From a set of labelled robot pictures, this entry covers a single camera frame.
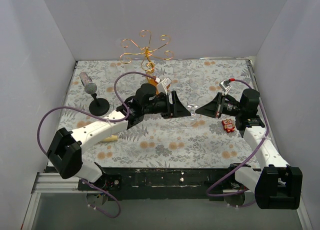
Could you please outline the ribbed clear wine glass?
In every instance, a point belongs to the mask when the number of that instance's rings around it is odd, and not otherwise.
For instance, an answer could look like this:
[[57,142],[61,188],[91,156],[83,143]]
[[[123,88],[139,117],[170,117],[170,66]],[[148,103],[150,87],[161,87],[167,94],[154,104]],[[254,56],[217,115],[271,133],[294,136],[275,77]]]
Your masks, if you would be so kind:
[[116,46],[119,47],[120,53],[119,61],[125,72],[132,72],[135,70],[132,45],[134,44],[132,44],[132,41],[129,38],[119,38],[116,42]]

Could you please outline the round clear wine glass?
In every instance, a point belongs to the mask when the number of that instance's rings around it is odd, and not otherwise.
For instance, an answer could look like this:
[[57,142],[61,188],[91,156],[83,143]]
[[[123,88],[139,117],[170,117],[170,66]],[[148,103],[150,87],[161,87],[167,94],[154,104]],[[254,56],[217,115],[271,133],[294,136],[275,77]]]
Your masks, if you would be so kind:
[[190,127],[193,126],[200,117],[200,115],[196,113],[196,110],[199,108],[199,106],[195,103],[189,103],[186,108],[190,112],[190,116],[186,118],[184,125]]

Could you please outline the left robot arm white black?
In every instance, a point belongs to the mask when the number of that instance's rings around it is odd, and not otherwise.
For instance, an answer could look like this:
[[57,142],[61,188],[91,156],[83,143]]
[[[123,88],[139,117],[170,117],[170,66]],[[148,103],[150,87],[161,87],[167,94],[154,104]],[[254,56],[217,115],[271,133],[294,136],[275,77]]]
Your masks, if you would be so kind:
[[149,114],[159,114],[163,119],[191,116],[175,91],[156,93],[155,86],[144,83],[102,120],[73,130],[59,129],[46,155],[62,179],[77,177],[101,190],[107,183],[106,174],[97,163],[84,160],[83,153],[101,140],[139,124]]

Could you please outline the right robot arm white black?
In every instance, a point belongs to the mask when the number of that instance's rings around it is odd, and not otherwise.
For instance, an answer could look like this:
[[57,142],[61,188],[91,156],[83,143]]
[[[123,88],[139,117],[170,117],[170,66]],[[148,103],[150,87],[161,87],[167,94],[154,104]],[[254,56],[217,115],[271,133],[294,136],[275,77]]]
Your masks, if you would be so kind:
[[247,166],[246,159],[211,185],[206,195],[214,197],[211,191],[226,180],[232,189],[243,185],[252,191],[260,209],[296,210],[300,206],[303,173],[299,167],[290,166],[267,138],[269,129],[258,115],[259,104],[260,93],[247,88],[239,101],[219,92],[212,101],[195,111],[210,118],[235,117],[236,129],[252,149],[249,157],[256,157],[261,169],[253,170]]

